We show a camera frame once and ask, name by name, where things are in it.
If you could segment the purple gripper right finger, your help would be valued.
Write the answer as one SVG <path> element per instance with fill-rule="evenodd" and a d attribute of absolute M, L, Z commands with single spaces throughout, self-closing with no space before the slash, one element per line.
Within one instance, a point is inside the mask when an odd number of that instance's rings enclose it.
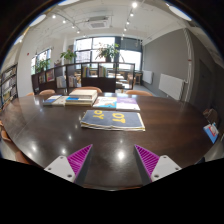
<path fill-rule="evenodd" d="M 137 144 L 134 145 L 134 148 L 137 166 L 144 185 L 181 170 L 181 167 L 168 155 L 158 156 Z"/>

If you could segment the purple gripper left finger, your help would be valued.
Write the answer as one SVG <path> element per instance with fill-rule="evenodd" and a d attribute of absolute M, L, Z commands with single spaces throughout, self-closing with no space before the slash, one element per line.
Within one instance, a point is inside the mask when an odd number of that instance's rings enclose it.
<path fill-rule="evenodd" d="M 57 157 L 45 168 L 45 171 L 77 185 L 82 185 L 87 174 L 92 147 L 93 145 L 90 144 L 68 157 Z"/>

